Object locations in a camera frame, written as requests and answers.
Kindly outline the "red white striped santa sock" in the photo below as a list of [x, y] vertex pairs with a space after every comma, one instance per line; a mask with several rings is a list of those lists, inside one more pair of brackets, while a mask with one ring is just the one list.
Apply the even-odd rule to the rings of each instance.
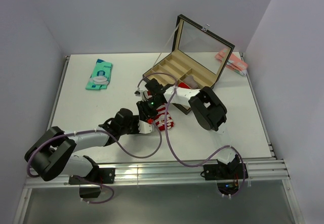
[[153, 121], [160, 131], [164, 131], [166, 128], [171, 129], [175, 126], [171, 115], [166, 110], [166, 104], [163, 104], [157, 108], [157, 115]]

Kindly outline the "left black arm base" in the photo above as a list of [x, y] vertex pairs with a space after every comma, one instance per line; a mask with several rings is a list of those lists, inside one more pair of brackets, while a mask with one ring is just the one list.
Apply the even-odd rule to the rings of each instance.
[[[88, 156], [75, 157], [76, 173], [69, 177], [69, 185], [79, 186], [79, 196], [82, 201], [89, 204], [103, 204], [113, 199], [114, 189], [106, 184], [114, 183], [115, 168], [101, 169], [99, 165]], [[111, 195], [106, 200], [95, 201], [104, 190], [109, 190]]]

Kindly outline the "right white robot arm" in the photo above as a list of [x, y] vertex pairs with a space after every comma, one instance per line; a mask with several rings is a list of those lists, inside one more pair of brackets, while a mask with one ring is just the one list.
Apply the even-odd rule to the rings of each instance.
[[140, 89], [135, 91], [135, 95], [141, 98], [137, 102], [140, 120], [152, 124], [158, 114], [158, 107], [163, 105], [166, 109], [170, 104], [189, 107], [203, 129], [215, 132], [214, 142], [217, 144], [217, 150], [200, 165], [204, 165], [216, 156], [218, 163], [221, 163], [220, 175], [224, 178], [231, 178], [237, 171], [236, 166], [241, 156], [232, 146], [232, 140], [225, 125], [227, 109], [213, 90], [208, 86], [202, 89], [188, 89], [172, 84], [163, 86], [156, 79], [147, 82], [145, 87], [145, 91]]

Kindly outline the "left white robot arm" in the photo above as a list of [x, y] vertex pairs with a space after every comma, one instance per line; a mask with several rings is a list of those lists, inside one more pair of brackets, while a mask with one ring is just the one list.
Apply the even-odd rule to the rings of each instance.
[[26, 152], [29, 177], [51, 181], [61, 174], [80, 176], [86, 183], [98, 179], [98, 164], [77, 151], [92, 147], [107, 147], [118, 143], [123, 135], [142, 133], [144, 117], [129, 109], [120, 109], [113, 118], [91, 130], [67, 132], [57, 126], [50, 127]]

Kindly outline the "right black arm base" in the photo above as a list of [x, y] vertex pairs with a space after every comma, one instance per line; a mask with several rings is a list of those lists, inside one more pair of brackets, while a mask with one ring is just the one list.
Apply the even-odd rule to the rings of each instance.
[[200, 173], [206, 181], [217, 181], [221, 195], [232, 197], [240, 189], [240, 181], [244, 183], [249, 175], [245, 164], [239, 163], [233, 170], [223, 163], [206, 164]]

